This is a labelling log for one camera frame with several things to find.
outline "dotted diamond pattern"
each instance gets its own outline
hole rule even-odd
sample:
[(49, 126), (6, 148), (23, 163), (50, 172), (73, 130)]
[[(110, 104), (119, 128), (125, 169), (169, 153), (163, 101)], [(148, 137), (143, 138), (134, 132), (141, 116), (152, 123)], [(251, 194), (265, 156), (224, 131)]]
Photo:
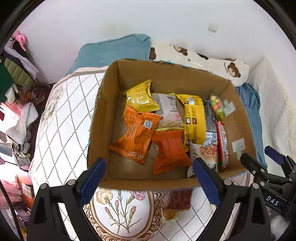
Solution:
[[(94, 112), (96, 95), (104, 73), (75, 76), (60, 83), (63, 91), (48, 119), (41, 117), (44, 128), (37, 133), (34, 160), (30, 175), (35, 192), (42, 183), (50, 186), (64, 185), (87, 169), (87, 149), (89, 146), (89, 127)], [(238, 185), (245, 185), (247, 175), (233, 179)], [(165, 192), (164, 202), (169, 192)], [(156, 231), (154, 241), (195, 241), (202, 233), (214, 210), (201, 187), (193, 190), (190, 210), (180, 212), (176, 222), (165, 223)], [(79, 241), (73, 229), (64, 204), (59, 204), (61, 215), (72, 240)], [(235, 206), (233, 215), (221, 237), (226, 239), (238, 210)]]

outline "yellow snack package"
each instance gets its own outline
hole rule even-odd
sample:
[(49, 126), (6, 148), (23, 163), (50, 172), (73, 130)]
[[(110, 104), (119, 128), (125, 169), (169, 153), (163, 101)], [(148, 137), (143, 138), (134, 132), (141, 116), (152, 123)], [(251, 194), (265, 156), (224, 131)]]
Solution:
[(176, 97), (184, 105), (184, 147), (189, 147), (190, 141), (194, 144), (203, 144), (206, 139), (205, 110), (199, 96), (177, 94)]
[(126, 106), (133, 107), (138, 112), (151, 112), (159, 110), (157, 104), (152, 98), (150, 93), (151, 80), (146, 80), (128, 91), (124, 92), (126, 95)]

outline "metal screw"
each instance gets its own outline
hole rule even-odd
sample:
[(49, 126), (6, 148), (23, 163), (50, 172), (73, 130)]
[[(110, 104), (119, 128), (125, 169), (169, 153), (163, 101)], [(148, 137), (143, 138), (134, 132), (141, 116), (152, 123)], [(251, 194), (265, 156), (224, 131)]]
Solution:
[(225, 180), (224, 180), (224, 184), (229, 186), (229, 185), (232, 184), (232, 181), (229, 180), (229, 179), (225, 179)]
[(46, 183), (43, 183), (43, 184), (41, 184), (41, 186), (40, 186), (41, 189), (45, 189), (46, 187), (47, 187), (47, 184), (46, 184)]
[(74, 185), (75, 183), (76, 183), (76, 180), (74, 180), (74, 179), (71, 179), (68, 181), (68, 185), (70, 185), (70, 186)]
[(252, 186), (253, 186), (253, 188), (255, 188), (255, 189), (258, 189), (258, 188), (259, 188), (259, 185), (258, 185), (257, 183), (253, 183)]

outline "white wall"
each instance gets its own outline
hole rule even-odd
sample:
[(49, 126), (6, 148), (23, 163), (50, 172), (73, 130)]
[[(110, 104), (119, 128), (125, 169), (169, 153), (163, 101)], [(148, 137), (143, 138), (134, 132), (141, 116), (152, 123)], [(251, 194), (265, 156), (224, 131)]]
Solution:
[[(216, 33), (210, 23), (219, 25)], [(239, 58), (251, 69), (268, 56), (291, 94), (296, 86), (296, 51), (253, 0), (46, 0), (19, 30), (48, 83), (65, 76), (83, 44), (146, 33), (210, 57)]]

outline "dark green clothing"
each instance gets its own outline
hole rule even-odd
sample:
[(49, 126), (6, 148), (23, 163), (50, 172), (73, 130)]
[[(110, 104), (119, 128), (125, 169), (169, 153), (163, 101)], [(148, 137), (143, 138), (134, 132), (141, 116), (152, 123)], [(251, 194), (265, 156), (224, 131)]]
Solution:
[(7, 98), (5, 94), (12, 84), (13, 79), (10, 76), (7, 68), (2, 63), (0, 63), (0, 102), (6, 102)]

